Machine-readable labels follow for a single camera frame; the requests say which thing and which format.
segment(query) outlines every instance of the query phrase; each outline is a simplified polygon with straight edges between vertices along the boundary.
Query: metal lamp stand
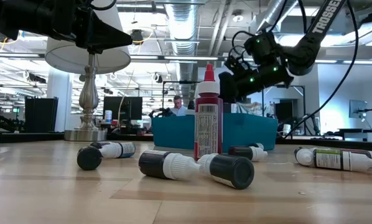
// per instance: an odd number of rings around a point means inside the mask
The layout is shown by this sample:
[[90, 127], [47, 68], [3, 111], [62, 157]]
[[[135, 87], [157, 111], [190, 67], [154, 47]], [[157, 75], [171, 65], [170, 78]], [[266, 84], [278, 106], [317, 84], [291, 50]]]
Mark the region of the metal lamp stand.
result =
[[88, 65], [85, 66], [85, 83], [80, 95], [80, 106], [83, 116], [81, 125], [74, 130], [66, 130], [64, 139], [66, 141], [105, 141], [107, 132], [99, 130], [93, 123], [93, 112], [98, 107], [98, 90], [95, 85], [96, 67], [95, 55], [89, 54]]

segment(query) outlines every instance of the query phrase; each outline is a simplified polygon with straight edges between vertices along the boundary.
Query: black speaker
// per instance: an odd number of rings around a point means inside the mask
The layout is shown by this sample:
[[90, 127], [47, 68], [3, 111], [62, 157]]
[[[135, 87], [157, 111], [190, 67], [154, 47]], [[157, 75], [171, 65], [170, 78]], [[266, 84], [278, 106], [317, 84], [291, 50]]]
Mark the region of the black speaker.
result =
[[25, 130], [28, 133], [55, 131], [58, 98], [26, 98]]

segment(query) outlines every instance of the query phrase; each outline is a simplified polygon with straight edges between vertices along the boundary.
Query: table lamp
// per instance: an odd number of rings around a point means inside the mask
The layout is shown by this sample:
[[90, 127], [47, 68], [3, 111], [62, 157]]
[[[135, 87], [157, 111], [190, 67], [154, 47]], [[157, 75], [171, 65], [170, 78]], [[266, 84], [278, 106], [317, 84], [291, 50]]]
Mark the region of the table lamp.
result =
[[[109, 5], [112, 0], [94, 0], [96, 7]], [[96, 15], [106, 24], [117, 30], [123, 30], [114, 5], [105, 11], [96, 11]], [[74, 130], [65, 130], [66, 141], [104, 141], [106, 131], [99, 130], [94, 124], [93, 112], [98, 106], [98, 91], [95, 85], [96, 74], [106, 74], [121, 70], [131, 63], [127, 47], [104, 50], [102, 54], [89, 53], [74, 43], [48, 38], [45, 54], [47, 63], [59, 70], [85, 74], [85, 82], [80, 95], [83, 108], [81, 125]]]

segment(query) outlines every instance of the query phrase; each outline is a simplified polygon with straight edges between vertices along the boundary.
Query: pillar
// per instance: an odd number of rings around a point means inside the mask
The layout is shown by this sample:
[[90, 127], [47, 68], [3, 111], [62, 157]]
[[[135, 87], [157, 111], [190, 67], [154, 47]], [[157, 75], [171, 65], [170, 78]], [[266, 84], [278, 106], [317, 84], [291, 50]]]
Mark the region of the pillar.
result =
[[55, 131], [65, 131], [70, 125], [72, 110], [73, 74], [51, 67], [47, 98], [58, 98]]

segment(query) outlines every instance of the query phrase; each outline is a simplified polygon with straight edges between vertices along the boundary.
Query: white lampshade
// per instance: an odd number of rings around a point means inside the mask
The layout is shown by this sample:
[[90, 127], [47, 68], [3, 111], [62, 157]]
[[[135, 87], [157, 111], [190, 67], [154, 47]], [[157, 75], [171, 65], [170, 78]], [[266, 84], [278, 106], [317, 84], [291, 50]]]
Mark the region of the white lampshade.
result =
[[[112, 0], [94, 0], [92, 4], [97, 7], [104, 7], [111, 2]], [[106, 11], [95, 10], [95, 13], [106, 24], [118, 30], [123, 30], [116, 5]], [[78, 48], [74, 43], [48, 38], [45, 60], [50, 66], [64, 72], [84, 74], [85, 66], [88, 65], [88, 52], [86, 49]], [[96, 54], [95, 56], [97, 74], [121, 70], [127, 67], [129, 63], [131, 63], [131, 57], [127, 47], [104, 50], [102, 54]]]

